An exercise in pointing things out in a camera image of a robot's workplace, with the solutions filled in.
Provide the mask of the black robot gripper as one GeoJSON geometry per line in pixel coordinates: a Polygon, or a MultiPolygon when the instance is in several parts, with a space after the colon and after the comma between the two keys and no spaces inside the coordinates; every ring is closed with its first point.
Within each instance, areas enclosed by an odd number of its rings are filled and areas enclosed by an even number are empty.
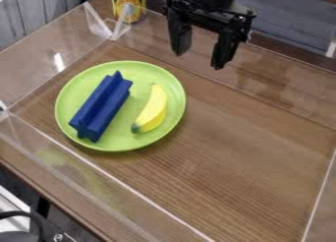
{"type": "Polygon", "coordinates": [[[170,47],[177,56],[190,48],[192,24],[218,31],[234,21],[241,23],[240,29],[225,27],[220,31],[213,46],[210,66],[222,69],[233,58],[240,40],[246,42],[249,39],[256,11],[236,0],[166,0],[165,14],[170,47]]]}

